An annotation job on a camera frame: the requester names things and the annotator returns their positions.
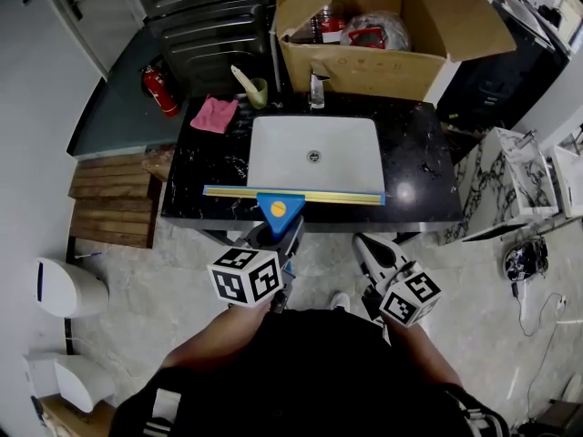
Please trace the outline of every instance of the red fire extinguisher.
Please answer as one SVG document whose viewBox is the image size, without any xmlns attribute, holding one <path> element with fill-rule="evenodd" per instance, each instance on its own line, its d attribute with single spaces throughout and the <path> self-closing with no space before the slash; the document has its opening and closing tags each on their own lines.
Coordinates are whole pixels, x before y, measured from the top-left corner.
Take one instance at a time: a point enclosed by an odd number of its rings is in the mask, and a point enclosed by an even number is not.
<svg viewBox="0 0 583 437">
<path fill-rule="evenodd" d="M 154 97 L 167 117 L 174 117 L 180 111 L 179 104 L 168 90 L 162 70 L 153 63 L 143 68 L 142 88 L 147 96 Z"/>
</svg>

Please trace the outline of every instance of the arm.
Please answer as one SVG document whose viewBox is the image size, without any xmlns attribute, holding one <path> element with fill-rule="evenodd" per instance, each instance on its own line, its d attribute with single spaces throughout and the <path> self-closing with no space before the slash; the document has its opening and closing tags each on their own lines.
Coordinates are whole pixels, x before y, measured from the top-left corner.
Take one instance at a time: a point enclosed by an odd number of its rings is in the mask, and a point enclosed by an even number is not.
<svg viewBox="0 0 583 437">
<path fill-rule="evenodd" d="M 383 320 L 389 330 L 391 345 L 416 367 L 426 383 L 453 383 L 463 387 L 457 372 L 419 324 L 407 329 L 384 314 Z"/>
<path fill-rule="evenodd" d="M 172 351 L 161 368 L 186 366 L 195 371 L 212 371 L 228 364 L 253 339 L 270 306 L 269 302 L 253 309 L 232 306 Z"/>
</svg>

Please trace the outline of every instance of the white shoe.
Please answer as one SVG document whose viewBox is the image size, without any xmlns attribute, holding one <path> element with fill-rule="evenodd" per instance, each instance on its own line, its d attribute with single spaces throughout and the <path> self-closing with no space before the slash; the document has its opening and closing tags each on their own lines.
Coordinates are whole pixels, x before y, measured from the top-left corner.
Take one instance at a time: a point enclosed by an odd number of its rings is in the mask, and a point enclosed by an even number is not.
<svg viewBox="0 0 583 437">
<path fill-rule="evenodd" d="M 336 308 L 342 308 L 346 312 L 350 312 L 350 296 L 343 291 L 336 293 L 330 303 L 330 309 L 335 310 Z"/>
</svg>

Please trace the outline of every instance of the blue triangular piece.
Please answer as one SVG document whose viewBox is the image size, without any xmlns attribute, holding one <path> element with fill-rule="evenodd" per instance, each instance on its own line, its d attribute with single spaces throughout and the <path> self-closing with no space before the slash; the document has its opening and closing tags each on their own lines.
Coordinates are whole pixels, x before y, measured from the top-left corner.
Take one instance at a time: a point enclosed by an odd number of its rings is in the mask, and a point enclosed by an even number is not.
<svg viewBox="0 0 583 437">
<path fill-rule="evenodd" d="M 257 203 L 278 239 L 306 202 L 304 195 L 257 193 Z"/>
</svg>

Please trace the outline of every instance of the yellow strip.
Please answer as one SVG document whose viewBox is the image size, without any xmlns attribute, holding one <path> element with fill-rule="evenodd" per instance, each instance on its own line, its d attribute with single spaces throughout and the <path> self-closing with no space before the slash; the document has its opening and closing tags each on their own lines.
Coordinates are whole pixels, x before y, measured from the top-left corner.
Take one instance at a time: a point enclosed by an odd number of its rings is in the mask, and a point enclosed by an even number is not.
<svg viewBox="0 0 583 437">
<path fill-rule="evenodd" d="M 261 188 L 218 188 L 207 186 L 206 196 L 215 198 L 256 198 L 258 193 L 303 195 L 306 202 L 323 202 L 330 204 L 360 204 L 363 206 L 380 206 L 378 194 L 338 193 L 330 191 L 300 191 L 291 189 Z"/>
</svg>

